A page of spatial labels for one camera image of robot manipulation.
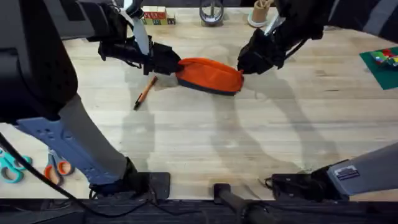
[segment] black mount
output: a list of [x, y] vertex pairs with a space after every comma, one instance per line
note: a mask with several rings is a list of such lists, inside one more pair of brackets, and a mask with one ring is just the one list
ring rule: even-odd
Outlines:
[[331, 166], [311, 174], [273, 174], [265, 180], [265, 185], [272, 190], [276, 200], [348, 201], [349, 197], [340, 194], [328, 176]]
[[89, 188], [103, 196], [121, 192], [134, 192], [136, 197], [146, 193], [155, 193], [157, 199], [168, 199], [170, 195], [170, 173], [138, 172], [128, 157], [126, 157], [126, 161], [126, 172], [121, 180], [112, 184], [90, 184]]
[[261, 202], [245, 200], [231, 193], [229, 184], [213, 186], [214, 203], [228, 206], [236, 214], [238, 223], [247, 224], [286, 224], [268, 213]]

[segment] colorful toy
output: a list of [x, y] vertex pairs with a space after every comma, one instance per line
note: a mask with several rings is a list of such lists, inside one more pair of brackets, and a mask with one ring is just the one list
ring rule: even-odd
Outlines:
[[389, 65], [398, 68], [398, 55], [393, 54], [390, 49], [371, 52], [371, 55], [378, 65]]
[[144, 6], [142, 10], [145, 25], [175, 25], [175, 15], [168, 14], [164, 6]]

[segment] orange zipper bag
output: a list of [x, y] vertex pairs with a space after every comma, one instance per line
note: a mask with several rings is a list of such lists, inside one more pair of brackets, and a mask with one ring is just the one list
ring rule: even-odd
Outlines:
[[242, 89], [243, 71], [207, 58], [179, 61], [184, 69], [176, 73], [181, 86], [218, 95], [233, 96]]

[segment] navy trim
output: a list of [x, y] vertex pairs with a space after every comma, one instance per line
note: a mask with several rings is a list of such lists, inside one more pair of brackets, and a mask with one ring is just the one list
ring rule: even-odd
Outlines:
[[180, 84], [181, 86], [187, 87], [187, 88], [191, 88], [194, 90], [199, 90], [199, 91], [204, 91], [207, 93], [212, 93], [212, 94], [217, 94], [217, 95], [223, 95], [223, 96], [234, 96], [235, 94], [237, 94], [237, 91], [221, 91], [221, 90], [214, 90], [211, 88], [206, 88], [200, 85], [196, 85], [193, 83], [190, 83], [186, 80], [182, 80], [182, 79], [177, 79], [178, 80], [178, 84]]

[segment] wooden tabletop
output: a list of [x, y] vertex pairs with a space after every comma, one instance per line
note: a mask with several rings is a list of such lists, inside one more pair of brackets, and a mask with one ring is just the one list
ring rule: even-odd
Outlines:
[[[250, 9], [227, 9], [224, 25], [213, 28], [200, 25], [198, 9], [168, 11], [176, 12], [176, 26], [146, 26], [147, 31], [181, 58], [206, 57], [236, 67], [254, 31], [246, 22]], [[396, 142], [398, 91], [383, 91], [358, 55], [393, 45], [351, 30], [326, 31], [283, 69], [246, 75], [235, 97], [176, 86], [173, 78], [159, 75], [140, 110], [133, 111], [150, 77], [119, 60], [103, 62], [98, 43], [65, 42], [78, 92], [103, 134], [139, 171], [170, 172], [170, 197], [186, 199], [211, 198], [218, 182], [230, 183], [245, 198], [272, 199], [258, 179], [310, 172]], [[12, 126], [0, 128], [42, 171], [46, 146]], [[88, 196], [80, 172], [67, 177], [63, 187], [76, 197]], [[25, 171], [19, 184], [0, 182], [0, 197], [62, 196]], [[398, 192], [357, 199], [397, 200]]]

